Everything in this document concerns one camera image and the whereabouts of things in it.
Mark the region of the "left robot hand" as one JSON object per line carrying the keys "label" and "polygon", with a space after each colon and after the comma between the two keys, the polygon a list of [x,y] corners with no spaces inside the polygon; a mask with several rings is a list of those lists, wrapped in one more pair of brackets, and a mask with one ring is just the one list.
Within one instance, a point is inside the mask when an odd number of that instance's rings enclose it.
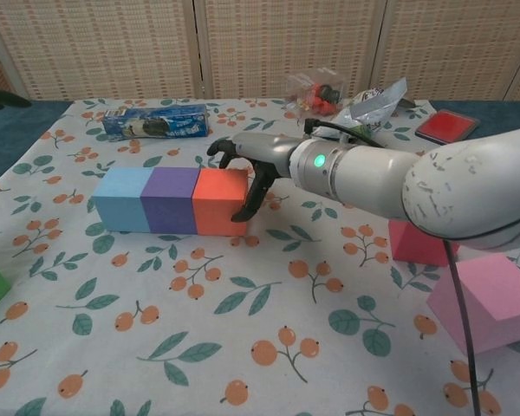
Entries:
{"label": "left robot hand", "polygon": [[29,100],[10,91],[0,90],[0,110],[5,107],[25,108],[30,106]]}

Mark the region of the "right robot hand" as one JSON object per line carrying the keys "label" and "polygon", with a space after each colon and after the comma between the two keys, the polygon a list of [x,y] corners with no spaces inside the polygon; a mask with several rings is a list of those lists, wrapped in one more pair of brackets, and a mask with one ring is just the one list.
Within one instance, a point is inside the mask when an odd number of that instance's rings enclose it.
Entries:
{"label": "right robot hand", "polygon": [[242,207],[231,217],[232,222],[244,223],[253,218],[274,181],[290,177],[290,155],[301,142],[298,138],[241,132],[231,139],[218,139],[210,144],[208,156],[222,153],[220,169],[225,169],[233,159],[241,158],[251,163],[255,173]]}

